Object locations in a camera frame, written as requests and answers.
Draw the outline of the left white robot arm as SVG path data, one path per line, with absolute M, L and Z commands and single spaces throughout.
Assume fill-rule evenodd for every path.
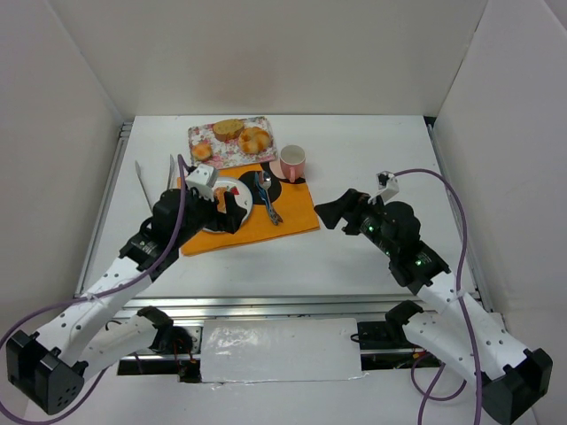
M 70 414 L 71 403 L 95 374 L 121 358 L 149 349 L 191 352 L 193 338 L 163 311 L 146 306 L 118 326 L 114 315 L 179 258 L 180 247 L 205 227 L 235 233 L 246 215 L 231 193 L 225 209 L 211 190 L 170 189 L 151 217 L 120 249 L 107 272 L 82 296 L 57 306 L 59 315 L 32 334 L 3 338 L 7 377 L 52 420 Z

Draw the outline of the small oval bread roll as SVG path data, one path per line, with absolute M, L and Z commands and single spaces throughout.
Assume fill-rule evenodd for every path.
M 226 212 L 226 201 L 225 201 L 226 192 L 227 192 L 226 186 L 220 186 L 214 190 L 214 197 L 217 200 L 217 210 L 220 213 Z

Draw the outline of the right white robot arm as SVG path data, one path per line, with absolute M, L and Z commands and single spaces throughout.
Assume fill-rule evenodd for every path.
M 403 202 L 349 189 L 315 212 L 328 229 L 345 220 L 350 236 L 366 236 L 389 259 L 395 281 L 434 310 L 414 302 L 394 307 L 386 319 L 467 383 L 479 386 L 483 410 L 512 424 L 548 392 L 553 360 L 515 339 L 470 293 L 456 288 L 448 264 L 421 238 L 421 223 Z

